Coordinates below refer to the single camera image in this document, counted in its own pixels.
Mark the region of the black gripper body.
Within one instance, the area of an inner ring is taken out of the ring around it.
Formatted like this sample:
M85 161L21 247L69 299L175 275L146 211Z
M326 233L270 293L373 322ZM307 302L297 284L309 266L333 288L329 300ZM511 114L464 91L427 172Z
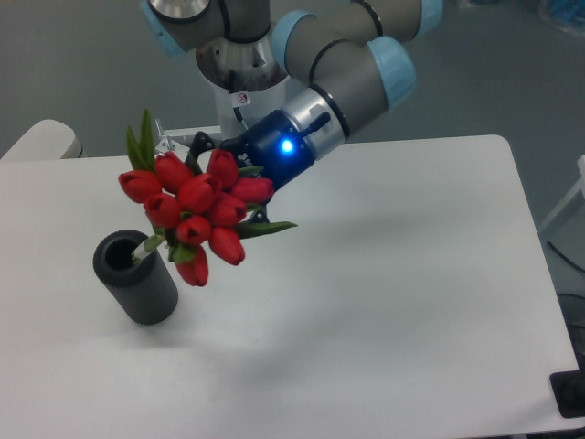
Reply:
M276 110L243 134L224 140L219 147L244 166L261 166L261 176L279 190L314 164L308 144L287 115Z

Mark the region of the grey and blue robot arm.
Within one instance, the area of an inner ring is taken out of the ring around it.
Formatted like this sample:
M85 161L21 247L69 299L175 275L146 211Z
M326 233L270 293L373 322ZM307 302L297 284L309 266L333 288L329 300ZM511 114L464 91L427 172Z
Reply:
M213 148L281 188L414 90L406 42L441 21L440 1L353 1L330 16L270 19L266 1L144 1L170 54L195 51L229 99L219 134L196 133L188 166Z

